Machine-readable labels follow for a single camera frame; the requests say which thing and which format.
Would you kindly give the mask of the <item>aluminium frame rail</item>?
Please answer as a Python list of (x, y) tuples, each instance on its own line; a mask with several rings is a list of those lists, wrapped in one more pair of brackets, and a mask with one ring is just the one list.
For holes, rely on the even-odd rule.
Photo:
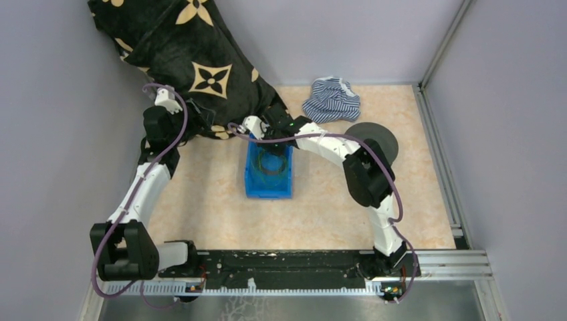
[(424, 272), (432, 280), (492, 280), (493, 273), (486, 252), (475, 249), (471, 244), (463, 206), (426, 90), (422, 84), (415, 84), (413, 92), (456, 247), (427, 250), (423, 254)]

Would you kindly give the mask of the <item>blue white striped cloth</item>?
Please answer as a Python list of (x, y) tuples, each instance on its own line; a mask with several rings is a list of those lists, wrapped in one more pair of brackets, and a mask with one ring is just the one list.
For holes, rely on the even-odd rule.
[(310, 97), (302, 104), (304, 114), (318, 124), (344, 120), (356, 121), (361, 115), (360, 96), (344, 78), (316, 78)]

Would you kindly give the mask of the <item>black cable spool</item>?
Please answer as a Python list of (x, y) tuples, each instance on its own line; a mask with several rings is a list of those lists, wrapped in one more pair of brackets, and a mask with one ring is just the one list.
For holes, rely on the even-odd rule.
[(399, 154), (399, 144), (395, 135), (385, 126), (375, 122), (361, 122), (349, 127), (346, 135), (360, 140), (376, 141), (389, 165), (392, 165)]

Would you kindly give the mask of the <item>black beige floral blanket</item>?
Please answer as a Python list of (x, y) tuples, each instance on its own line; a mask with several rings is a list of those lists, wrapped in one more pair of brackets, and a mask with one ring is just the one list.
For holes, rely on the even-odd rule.
[(197, 105), (203, 121), (195, 134), (228, 139), (229, 123), (285, 108), (214, 1), (89, 1), (88, 7), (124, 62)]

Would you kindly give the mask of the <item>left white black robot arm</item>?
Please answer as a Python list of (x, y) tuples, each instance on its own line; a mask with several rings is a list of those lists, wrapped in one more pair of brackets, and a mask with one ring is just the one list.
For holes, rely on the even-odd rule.
[(172, 267), (185, 277), (199, 271), (201, 260), (193, 254), (193, 242), (157, 245), (146, 228), (176, 171), (178, 145), (185, 139), (190, 119), (191, 113), (185, 109), (172, 114), (163, 106), (151, 106), (144, 111), (145, 134), (140, 141), (136, 176), (115, 212), (90, 230), (93, 282), (151, 280)]

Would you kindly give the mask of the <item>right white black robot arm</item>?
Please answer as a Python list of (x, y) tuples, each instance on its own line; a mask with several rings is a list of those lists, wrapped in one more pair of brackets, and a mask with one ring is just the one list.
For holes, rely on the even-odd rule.
[(311, 152), (343, 170), (349, 195), (368, 209), (372, 226), (374, 259), (362, 265), (363, 276), (417, 275), (415, 247), (396, 226), (404, 217), (404, 207), (392, 163), (380, 141), (333, 133), (305, 116), (293, 118), (276, 107), (247, 125), (251, 137), (264, 144)]

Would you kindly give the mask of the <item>blue plastic bin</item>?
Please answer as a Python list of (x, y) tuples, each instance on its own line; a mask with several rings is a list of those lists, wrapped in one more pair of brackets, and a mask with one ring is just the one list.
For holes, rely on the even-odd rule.
[(282, 155), (249, 142), (243, 174), (247, 198), (291, 199), (293, 195), (293, 149)]

